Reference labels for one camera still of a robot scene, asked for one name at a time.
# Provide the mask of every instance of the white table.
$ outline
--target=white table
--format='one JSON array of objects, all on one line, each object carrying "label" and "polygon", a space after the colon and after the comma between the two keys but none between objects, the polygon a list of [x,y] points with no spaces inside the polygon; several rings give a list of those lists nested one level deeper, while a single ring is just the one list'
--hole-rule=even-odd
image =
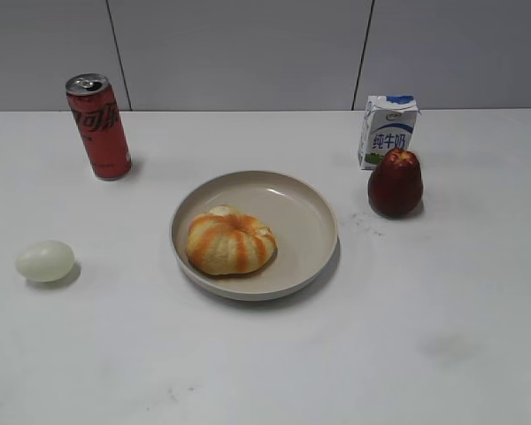
[{"label": "white table", "polygon": [[[368,205],[360,120],[124,113],[135,170],[102,182],[69,113],[0,112],[0,425],[531,424],[531,110],[423,112],[409,220]],[[175,262],[175,207],[241,169],[335,209],[337,267],[295,296],[224,300]],[[51,238],[81,276],[26,285],[15,256]]]}]

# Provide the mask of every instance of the can lid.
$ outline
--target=can lid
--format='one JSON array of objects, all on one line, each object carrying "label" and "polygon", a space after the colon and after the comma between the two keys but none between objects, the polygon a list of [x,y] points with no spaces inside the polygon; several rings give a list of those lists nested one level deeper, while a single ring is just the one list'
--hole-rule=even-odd
[{"label": "can lid", "polygon": [[82,73],[70,79],[65,89],[75,96],[94,95],[110,86],[108,78],[100,73]]}]

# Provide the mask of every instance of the plate rim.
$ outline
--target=plate rim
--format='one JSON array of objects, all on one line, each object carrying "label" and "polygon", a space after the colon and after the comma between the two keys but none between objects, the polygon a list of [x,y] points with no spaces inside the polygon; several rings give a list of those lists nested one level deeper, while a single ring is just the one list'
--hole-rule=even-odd
[{"label": "plate rim", "polygon": [[[246,293],[246,292],[239,292],[236,290],[230,290],[228,288],[222,288],[216,284],[213,284],[211,282],[204,282],[202,284],[201,282],[198,282],[197,279],[195,279],[195,276],[191,276],[192,274],[195,274],[198,277],[198,274],[191,270],[188,265],[185,264],[181,256],[179,255],[179,252],[177,252],[177,248],[175,247],[175,243],[173,242],[173,224],[175,223],[175,219],[177,217],[177,213],[181,209],[181,207],[187,202],[187,200],[195,193],[196,191],[200,190],[202,187],[206,186],[207,184],[210,184],[212,182],[215,182],[220,179],[224,179],[229,176],[233,176],[236,174],[276,174],[288,179],[291,179],[295,182],[298,182],[302,185],[304,185],[307,189],[311,190],[316,196],[320,198],[320,200],[323,202],[325,207],[330,212],[331,217],[331,224],[334,229],[335,237],[333,238],[333,241],[331,242],[330,251],[325,259],[322,261],[322,265],[314,271],[310,276],[308,276],[306,279],[302,280],[301,282],[296,283],[293,286],[290,286],[289,288],[285,288],[283,290],[276,290],[272,292],[259,292],[259,293]],[[338,234],[338,220],[336,219],[335,211],[332,207],[332,205],[327,201],[327,199],[313,186],[307,182],[304,182],[301,179],[298,179],[290,174],[280,173],[277,171],[271,171],[271,170],[240,170],[240,171],[234,171],[231,173],[225,173],[218,175],[216,177],[211,178],[210,180],[207,180],[206,182],[203,182],[199,185],[197,185],[194,189],[192,189],[183,199],[179,202],[179,204],[175,207],[175,210],[173,211],[173,215],[171,217],[171,220],[169,221],[168,231],[167,235],[169,238],[169,244],[171,245],[173,254],[175,256],[175,259],[178,261],[178,263],[181,266],[181,271],[188,276],[188,278],[193,282],[196,283],[197,286],[210,291],[211,293],[218,295],[220,297],[224,298],[230,298],[240,301],[264,301],[269,299],[276,299],[276,298],[282,298],[287,295],[290,295],[294,292],[297,292],[307,286],[310,282],[312,282],[319,274],[324,270],[324,268],[327,266],[327,264],[330,262],[332,257],[335,255],[335,249],[336,245],[338,244],[339,234]]]}]

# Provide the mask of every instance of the red apple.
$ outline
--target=red apple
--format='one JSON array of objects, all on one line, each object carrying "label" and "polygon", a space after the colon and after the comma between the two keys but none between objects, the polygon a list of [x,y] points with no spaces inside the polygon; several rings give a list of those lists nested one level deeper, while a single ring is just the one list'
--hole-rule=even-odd
[{"label": "red apple", "polygon": [[421,166],[413,152],[395,148],[373,170],[368,181],[372,207],[389,217],[411,211],[423,197]]}]

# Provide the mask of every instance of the red soda can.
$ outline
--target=red soda can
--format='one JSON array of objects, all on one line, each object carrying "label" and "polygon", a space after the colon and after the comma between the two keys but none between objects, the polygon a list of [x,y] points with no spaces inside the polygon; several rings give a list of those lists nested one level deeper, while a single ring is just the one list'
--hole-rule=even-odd
[{"label": "red soda can", "polygon": [[132,167],[112,86],[98,73],[77,75],[65,85],[67,100],[96,177],[115,180]]}]

